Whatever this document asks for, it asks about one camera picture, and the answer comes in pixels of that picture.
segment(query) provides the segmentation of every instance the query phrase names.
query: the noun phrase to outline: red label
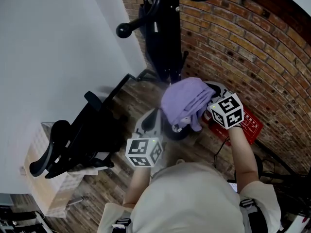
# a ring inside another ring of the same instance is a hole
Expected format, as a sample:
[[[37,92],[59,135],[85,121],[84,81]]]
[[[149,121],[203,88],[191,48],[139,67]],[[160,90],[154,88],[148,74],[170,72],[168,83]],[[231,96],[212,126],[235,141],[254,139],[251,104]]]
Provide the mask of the red label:
[[[257,136],[259,135],[263,124],[259,121],[257,117],[249,111],[249,109],[243,105],[244,108],[244,121],[241,123],[242,129],[245,133],[246,139],[249,144],[253,144]],[[224,129],[220,124],[216,123],[214,120],[208,120],[205,114],[203,114],[202,119],[208,124],[209,129],[217,135],[222,141],[225,141],[229,136],[228,130]]]

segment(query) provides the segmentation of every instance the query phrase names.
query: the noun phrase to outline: person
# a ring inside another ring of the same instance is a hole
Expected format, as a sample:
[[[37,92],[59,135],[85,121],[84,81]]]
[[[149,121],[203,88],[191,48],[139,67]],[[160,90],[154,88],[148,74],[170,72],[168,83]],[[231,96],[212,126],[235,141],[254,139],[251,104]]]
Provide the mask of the person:
[[[200,163],[163,169],[154,175],[151,184],[150,168],[138,167],[123,205],[106,204],[98,232],[248,232],[240,202],[253,199],[264,216],[267,232],[276,233],[281,212],[274,188],[259,181],[256,160],[243,129],[232,127],[229,137],[237,193],[216,169]],[[122,218],[123,223],[124,218],[130,218],[130,230],[116,227],[122,224]]]

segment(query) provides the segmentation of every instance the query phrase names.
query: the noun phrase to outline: shoulder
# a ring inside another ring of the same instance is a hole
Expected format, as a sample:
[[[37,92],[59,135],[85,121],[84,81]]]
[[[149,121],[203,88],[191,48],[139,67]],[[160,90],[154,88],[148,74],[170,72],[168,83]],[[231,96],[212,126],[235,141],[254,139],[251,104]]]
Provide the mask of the shoulder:
[[[243,188],[240,196],[255,200],[266,219],[269,233],[278,231],[281,220],[281,209],[277,202],[273,185],[254,181]]]
[[[104,208],[97,233],[112,233],[113,224],[121,218],[130,218],[133,209],[114,203],[107,203]]]

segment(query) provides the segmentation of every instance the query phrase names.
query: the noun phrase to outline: backpack strap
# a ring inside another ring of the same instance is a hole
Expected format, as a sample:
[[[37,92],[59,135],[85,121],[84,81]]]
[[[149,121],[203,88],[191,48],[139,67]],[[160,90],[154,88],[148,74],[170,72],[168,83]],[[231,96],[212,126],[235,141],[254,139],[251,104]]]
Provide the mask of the backpack strap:
[[[245,233],[268,233],[266,219],[255,200],[245,199],[240,202]]]
[[[124,211],[122,216],[112,225],[112,233],[132,233],[131,213]]]

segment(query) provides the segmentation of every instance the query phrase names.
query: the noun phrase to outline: purple cloth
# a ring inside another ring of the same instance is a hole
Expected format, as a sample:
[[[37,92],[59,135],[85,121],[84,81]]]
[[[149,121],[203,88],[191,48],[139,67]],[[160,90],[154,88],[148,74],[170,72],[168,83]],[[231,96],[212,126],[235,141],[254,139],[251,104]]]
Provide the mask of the purple cloth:
[[[198,118],[206,110],[207,103],[215,91],[199,78],[186,78],[172,84],[164,93],[161,108],[171,125],[185,127],[180,120],[191,117],[191,127],[200,131],[202,127]]]

